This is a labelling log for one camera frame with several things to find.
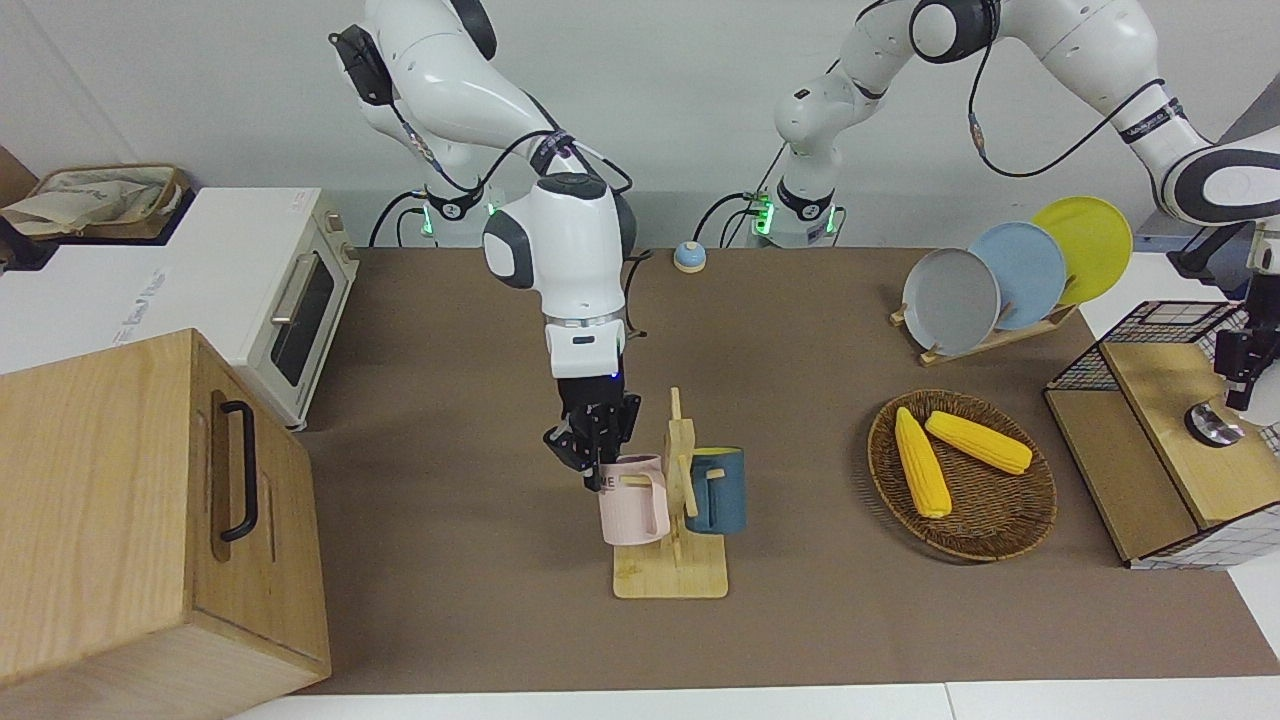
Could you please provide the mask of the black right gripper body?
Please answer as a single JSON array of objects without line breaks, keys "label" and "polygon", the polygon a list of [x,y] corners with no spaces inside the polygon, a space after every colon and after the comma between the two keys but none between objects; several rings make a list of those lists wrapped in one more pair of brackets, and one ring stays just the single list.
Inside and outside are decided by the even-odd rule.
[{"label": "black right gripper body", "polygon": [[625,374],[605,374],[580,378],[557,378],[557,389],[562,401],[561,424],[556,428],[556,439],[567,437],[570,429],[581,437],[588,432],[575,425],[572,416],[584,415],[590,406],[600,405],[605,410],[616,410],[612,430],[617,441],[627,439],[627,411],[625,410]]}]

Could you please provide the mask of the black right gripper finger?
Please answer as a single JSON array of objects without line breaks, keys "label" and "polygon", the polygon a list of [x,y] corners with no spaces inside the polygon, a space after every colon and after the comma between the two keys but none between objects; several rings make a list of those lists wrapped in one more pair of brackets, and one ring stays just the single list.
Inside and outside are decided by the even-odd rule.
[{"label": "black right gripper finger", "polygon": [[579,432],[570,424],[559,424],[543,436],[543,443],[563,465],[576,471],[584,487],[593,493],[599,493],[604,486],[605,441],[603,427]]},{"label": "black right gripper finger", "polygon": [[643,398],[622,395],[621,401],[605,405],[605,460],[616,460],[631,441]]}]

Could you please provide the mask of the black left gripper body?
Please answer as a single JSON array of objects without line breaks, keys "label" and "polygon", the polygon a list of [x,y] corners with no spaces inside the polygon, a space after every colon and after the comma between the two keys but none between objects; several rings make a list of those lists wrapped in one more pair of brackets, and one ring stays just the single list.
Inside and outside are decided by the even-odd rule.
[{"label": "black left gripper body", "polygon": [[1277,302],[1245,302],[1248,318],[1240,329],[1219,329],[1213,342],[1213,372],[1234,388],[1251,388],[1277,356]]}]

